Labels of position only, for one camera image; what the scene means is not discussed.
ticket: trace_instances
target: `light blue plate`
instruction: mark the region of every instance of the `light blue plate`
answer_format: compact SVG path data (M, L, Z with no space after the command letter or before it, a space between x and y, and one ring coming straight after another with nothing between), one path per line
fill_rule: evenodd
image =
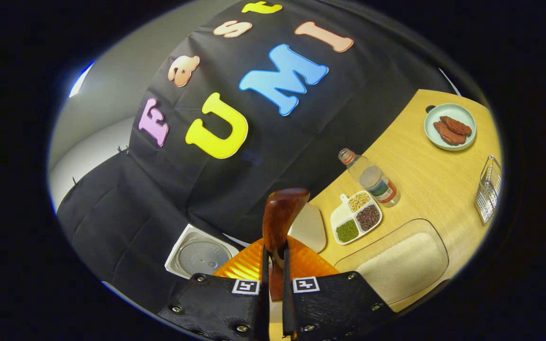
M438 122L441 116L447 116L457 121L461 121L471 128L472 133L466 137L464 144L451 145L442 140L442 136L440 136L437 129L433 126L433 123ZM461 151L462 149L467 148L473 143L473 140L475 140L476 132L475 119L473 119L473 116L468 110L458 104L440 104L435 108L432 108L429 111L429 114L427 114L427 118L425 118L425 134L427 134L429 140L437 145L437 147L446 149L447 151Z

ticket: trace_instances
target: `black cloth backdrop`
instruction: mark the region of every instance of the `black cloth backdrop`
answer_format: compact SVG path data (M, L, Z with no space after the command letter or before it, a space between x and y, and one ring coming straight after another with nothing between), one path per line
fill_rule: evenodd
M264 201L271 192L301 186L316 196L345 170L337 159L340 149L365 151L418 89L453 92L436 65L375 19L313 0L275 1L283 9L267 15L241 13L249 2L219 13L173 49L138 105L129 154L117 154L85 175L57 212L65 235L96 276L153 313L184 281L164 263L188 223L240 250L222 233L245 242L262 237ZM253 26L239 37L212 34L231 20ZM337 53L323 41L294 34L305 21L355 44ZM238 87L249 71L276 71L269 51L280 44L329 67L319 83L306 85L307 93L286 93L299 103L285 117L260 93ZM200 64L186 86L176 87L167 72L183 55L199 56ZM228 123L201 112L213 92L249 124L238 152L222 160L184 140L197 118L219 138L230 134ZM169 126L163 147L138 129L149 98L157 99Z

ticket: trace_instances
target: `foam letter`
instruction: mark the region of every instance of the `foam letter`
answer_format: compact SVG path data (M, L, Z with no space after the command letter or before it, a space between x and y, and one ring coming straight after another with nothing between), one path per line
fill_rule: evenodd
M317 84L328 73L327 66L313 63L290 50L286 44L275 46L269 52L269 58L279 71L250 71L243 76L239 88L252 89L267 97L269 101L279 106L281 116L290 114L296 108L299 99L296 96L288 97L278 89L306 93L307 89L296 75L297 73L303 75L309 85Z
M163 119L163 115L160 110L153 108L156 104L157 101L155 99L149 99L147 101L143 116L140 117L140 121L138 122L138 129L146 130L147 133L157 140L157 145L161 147L165 142L168 126L166 123L163 125L158 124L158 121Z
M221 101L218 92L213 93L206 99L201 112L204 114L213 112L230 123L233 129L231 135L225 140L219 139L208 129L204 128L203 121L198 118L189 127L189 131L184 138L185 142L197 145L215 158L228 158L235 154L246 140L246 118L237 110L234 110L234 108Z
M282 5L265 6L265 3L266 1L259 1L255 4L246 4L241 10L241 13L253 11L260 14L271 14L283 8Z
M193 58L187 56L180 56L170 65L170 69L167 72L167 79L174 81L177 87L185 86L189 79L191 79L191 72L199 65L199 57Z
M212 33L217 36L224 35L223 37L236 37L242 35L250 28L252 28L252 24L249 22L237 23L237 20L232 20L218 26L214 29L214 31L212 31Z
M309 35L320 39L324 43L331 45L336 52L347 51L353 45L353 39L335 35L330 31L316 26L315 22L312 21L304 22L296 28L294 33L297 35Z

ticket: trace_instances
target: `bottle label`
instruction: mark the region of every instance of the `bottle label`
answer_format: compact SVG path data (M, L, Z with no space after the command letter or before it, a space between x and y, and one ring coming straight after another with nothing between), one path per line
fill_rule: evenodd
M381 203L386 203L395 196L395 186L389 181L389 178L385 174L381 176L381 181L379 181L379 183L374 187L367 188L367 191Z

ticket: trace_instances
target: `bottle cap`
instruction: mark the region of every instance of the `bottle cap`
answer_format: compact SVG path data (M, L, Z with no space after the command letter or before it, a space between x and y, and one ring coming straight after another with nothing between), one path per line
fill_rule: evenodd
M348 148L344 148L340 153L338 153L338 159L343 164L349 164L355 158L355 153Z

